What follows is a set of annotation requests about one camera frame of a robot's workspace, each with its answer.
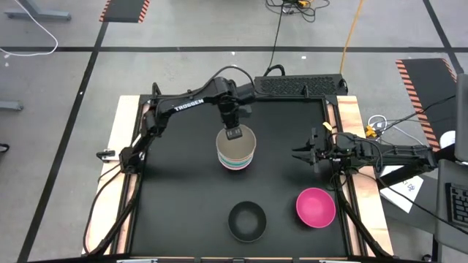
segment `orange cable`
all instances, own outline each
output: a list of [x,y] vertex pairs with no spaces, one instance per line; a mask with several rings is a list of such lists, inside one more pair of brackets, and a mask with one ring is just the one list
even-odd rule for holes
[[356,27],[356,23],[358,22],[359,13],[361,13],[361,9],[363,7],[363,4],[364,4],[364,0],[360,0],[359,1],[358,11],[356,11],[356,14],[354,15],[354,20],[352,21],[350,33],[348,34],[348,38],[346,39],[346,44],[344,45],[343,55],[341,56],[341,64],[339,66],[339,74],[341,74],[343,72],[344,60],[345,60],[345,57],[346,57],[346,49],[348,48],[348,45],[350,44],[351,35],[354,32],[354,28]]

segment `black bowl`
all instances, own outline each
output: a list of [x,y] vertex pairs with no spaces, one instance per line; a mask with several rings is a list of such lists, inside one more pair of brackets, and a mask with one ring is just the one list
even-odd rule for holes
[[259,205],[244,201],[233,207],[227,224],[237,240],[250,243],[262,237],[266,229],[266,215]]

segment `black mat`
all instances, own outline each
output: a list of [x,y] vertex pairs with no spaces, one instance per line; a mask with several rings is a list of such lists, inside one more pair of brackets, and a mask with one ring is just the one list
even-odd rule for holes
[[[455,95],[456,82],[443,58],[404,59],[397,61],[401,77],[415,110],[419,111],[441,99]],[[429,143],[439,148],[440,137],[456,127],[456,101],[438,104],[418,116]]]
[[347,95],[347,88],[339,85],[341,74],[291,75],[256,77],[255,85],[267,94],[302,95],[304,86],[310,96]]
[[[252,109],[242,123],[257,135],[257,150],[241,172],[227,171],[217,160],[222,124],[214,106],[170,119],[149,148],[131,255],[345,256],[338,214],[324,229],[305,227],[295,214],[302,190],[324,187],[320,175],[290,155],[304,145],[311,127],[324,136],[322,101],[257,102]],[[262,238],[250,244],[235,240],[227,226],[231,208],[246,200],[259,204],[268,221]]]
[[101,22],[142,23],[148,7],[149,0],[108,0],[99,20]]

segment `gray floor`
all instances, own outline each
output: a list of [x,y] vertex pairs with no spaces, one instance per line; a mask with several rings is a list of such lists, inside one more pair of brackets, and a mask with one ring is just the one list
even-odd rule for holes
[[[44,8],[72,13],[68,23],[44,22],[61,47],[92,47],[105,0],[43,0]],[[452,46],[468,47],[468,3],[431,0]],[[344,45],[358,0],[332,0],[305,23],[283,17],[278,46]],[[0,0],[0,10],[14,7]],[[271,46],[278,16],[262,0],[153,1],[142,24],[111,23],[103,46]],[[30,21],[0,15],[0,46],[51,46],[53,42]],[[352,36],[355,47],[442,47],[422,1],[368,0]],[[270,53],[100,53],[45,211],[30,260],[79,256],[81,237],[102,164],[95,153],[107,146],[120,95],[147,94],[157,81],[164,94],[201,86],[217,69],[241,66],[262,75]],[[468,69],[468,54],[456,54]],[[0,98],[20,99],[25,110],[0,112],[0,140],[12,148],[0,164],[0,260],[15,262],[31,223],[42,188],[61,140],[90,53],[55,53],[33,58],[0,56]],[[344,76],[358,96],[363,121],[374,114],[400,118],[414,112],[395,66],[396,59],[446,58],[444,53],[348,53]],[[279,52],[275,62],[287,74],[336,73],[341,53]],[[247,79],[226,72],[237,83]],[[424,140],[416,123],[400,128]],[[385,133],[394,143],[414,143]],[[431,235],[388,219],[395,254],[419,259],[431,250]],[[467,262],[468,256],[444,248],[445,262]]]

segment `hazard stripe tape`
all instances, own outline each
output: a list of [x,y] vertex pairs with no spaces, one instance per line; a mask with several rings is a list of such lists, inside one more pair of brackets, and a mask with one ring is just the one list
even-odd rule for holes
[[456,76],[455,74],[453,73],[453,70],[450,68],[450,64],[443,58],[442,61],[444,61],[445,63],[445,66],[447,67],[448,69],[448,72],[450,73],[450,76],[452,77],[453,81],[456,82]]
[[412,84],[411,77],[408,75],[408,71],[402,60],[396,60],[396,66],[400,73],[401,79],[403,80],[404,87],[407,89],[408,96],[410,97],[412,106],[415,108],[416,116],[420,121],[421,128],[426,136],[426,139],[429,145],[432,147],[432,150],[440,150],[439,142],[434,134],[434,130],[431,127],[431,124],[428,121],[428,118],[425,113],[423,113],[423,105],[420,103],[418,92],[416,91],[414,85]]
[[145,0],[145,2],[143,3],[143,6],[141,7],[141,13],[140,13],[140,17],[138,18],[138,23],[143,23],[143,21],[145,20],[145,16],[148,11],[148,8],[149,8],[149,0]]
[[100,22],[104,22],[104,16],[105,16],[105,13],[107,12],[109,4],[110,4],[110,0],[107,0],[107,2],[105,3],[105,6],[104,6],[104,10],[102,11],[101,16],[99,17]]

